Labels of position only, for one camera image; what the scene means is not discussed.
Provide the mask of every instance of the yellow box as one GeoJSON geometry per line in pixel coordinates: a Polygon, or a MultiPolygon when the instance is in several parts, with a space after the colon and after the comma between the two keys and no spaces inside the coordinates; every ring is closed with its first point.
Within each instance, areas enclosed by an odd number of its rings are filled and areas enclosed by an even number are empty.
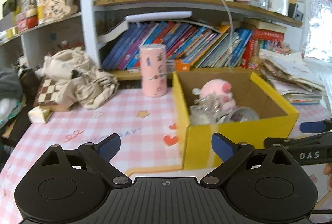
{"type": "Polygon", "coordinates": [[[184,170],[216,167],[222,163],[211,147],[211,137],[215,132],[220,132],[236,144],[247,142],[262,149],[266,137],[288,137],[299,116],[298,111],[285,98],[254,72],[175,72],[173,98],[184,170]],[[192,126],[189,107],[194,105],[197,98],[192,94],[192,89],[202,88],[213,79],[230,82],[237,105],[254,109],[261,120],[192,126]]]}

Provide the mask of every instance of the pink tumbler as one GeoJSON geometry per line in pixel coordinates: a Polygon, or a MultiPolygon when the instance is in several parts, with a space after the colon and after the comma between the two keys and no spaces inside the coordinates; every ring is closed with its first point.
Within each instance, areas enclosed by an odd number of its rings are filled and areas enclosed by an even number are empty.
{"type": "Polygon", "coordinates": [[[167,93],[166,48],[163,44],[140,47],[143,94],[161,97],[167,93]]]}

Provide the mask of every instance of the chessboard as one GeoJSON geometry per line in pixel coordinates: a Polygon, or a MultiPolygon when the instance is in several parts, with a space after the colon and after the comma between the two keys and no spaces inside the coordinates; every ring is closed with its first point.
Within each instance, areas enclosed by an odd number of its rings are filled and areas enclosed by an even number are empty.
{"type": "Polygon", "coordinates": [[[56,102],[59,96],[59,90],[55,87],[56,81],[45,76],[38,89],[38,93],[34,100],[34,107],[40,106],[44,109],[48,109],[54,112],[64,112],[69,111],[70,107],[58,104],[56,102]]]}

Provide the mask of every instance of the pink plush toy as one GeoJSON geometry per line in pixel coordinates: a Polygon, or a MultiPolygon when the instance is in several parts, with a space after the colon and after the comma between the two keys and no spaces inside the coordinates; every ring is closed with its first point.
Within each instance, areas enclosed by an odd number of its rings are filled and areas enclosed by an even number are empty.
{"type": "Polygon", "coordinates": [[[214,79],[207,82],[200,90],[200,98],[206,97],[208,94],[215,93],[219,97],[219,103],[222,111],[228,111],[236,106],[231,93],[232,85],[222,79],[214,79]]]}

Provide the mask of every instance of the triangular cutout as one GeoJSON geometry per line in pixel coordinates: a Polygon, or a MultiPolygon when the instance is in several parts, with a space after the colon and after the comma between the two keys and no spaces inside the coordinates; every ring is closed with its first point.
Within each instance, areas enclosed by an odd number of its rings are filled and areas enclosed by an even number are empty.
{"type": "Polygon", "coordinates": [[[275,154],[273,156],[272,163],[274,163],[274,164],[283,164],[283,165],[291,165],[291,162],[285,156],[283,151],[279,151],[279,150],[275,152],[275,154]]]}
{"type": "Polygon", "coordinates": [[[55,151],[52,151],[46,159],[42,162],[42,166],[60,164],[58,159],[58,154],[55,151]]]}

